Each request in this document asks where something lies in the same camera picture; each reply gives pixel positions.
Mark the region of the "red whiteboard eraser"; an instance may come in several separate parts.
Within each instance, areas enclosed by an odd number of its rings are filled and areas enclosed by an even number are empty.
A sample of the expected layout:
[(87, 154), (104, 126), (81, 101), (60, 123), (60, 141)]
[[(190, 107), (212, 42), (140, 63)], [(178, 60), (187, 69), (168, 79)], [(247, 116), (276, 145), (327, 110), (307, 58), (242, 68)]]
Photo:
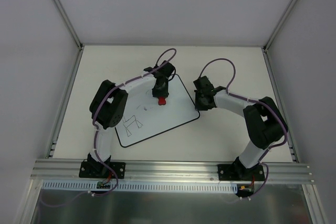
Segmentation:
[(166, 105), (166, 98), (158, 97), (158, 105)]

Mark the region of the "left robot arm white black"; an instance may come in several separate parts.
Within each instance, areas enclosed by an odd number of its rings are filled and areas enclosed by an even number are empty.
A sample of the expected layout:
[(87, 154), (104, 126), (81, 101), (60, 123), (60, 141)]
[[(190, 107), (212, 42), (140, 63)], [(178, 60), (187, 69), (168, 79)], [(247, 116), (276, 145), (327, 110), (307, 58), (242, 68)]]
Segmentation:
[(152, 97), (158, 99), (158, 105), (166, 105), (169, 96), (169, 81), (176, 74), (175, 67), (147, 67), (142, 75), (125, 83), (115, 84), (109, 80), (101, 83), (93, 101), (90, 104), (92, 124), (96, 128), (93, 149), (87, 157), (87, 172), (97, 177), (104, 177), (110, 167), (110, 132), (123, 119), (127, 101), (145, 91), (152, 90)]

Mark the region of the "white whiteboard black rim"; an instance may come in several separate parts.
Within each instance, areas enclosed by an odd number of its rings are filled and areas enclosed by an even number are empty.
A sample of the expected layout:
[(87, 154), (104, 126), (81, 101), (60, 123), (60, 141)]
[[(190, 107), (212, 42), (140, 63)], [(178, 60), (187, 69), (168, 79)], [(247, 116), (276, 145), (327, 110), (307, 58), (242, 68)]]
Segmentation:
[(159, 105), (151, 89), (127, 100), (123, 119), (115, 127), (122, 147), (138, 144), (200, 117), (179, 75), (169, 82), (169, 96), (165, 100), (165, 105)]

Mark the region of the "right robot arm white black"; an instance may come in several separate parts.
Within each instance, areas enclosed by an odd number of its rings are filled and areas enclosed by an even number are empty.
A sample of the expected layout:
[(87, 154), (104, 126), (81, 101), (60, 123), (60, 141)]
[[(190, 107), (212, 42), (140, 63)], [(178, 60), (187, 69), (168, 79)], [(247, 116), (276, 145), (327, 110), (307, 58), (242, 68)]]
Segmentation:
[(196, 110), (219, 108), (244, 118), (249, 142), (233, 163), (219, 174), (229, 179), (250, 180), (274, 143), (287, 137), (288, 127), (274, 100), (270, 97), (249, 99), (224, 87), (201, 88), (194, 92)]

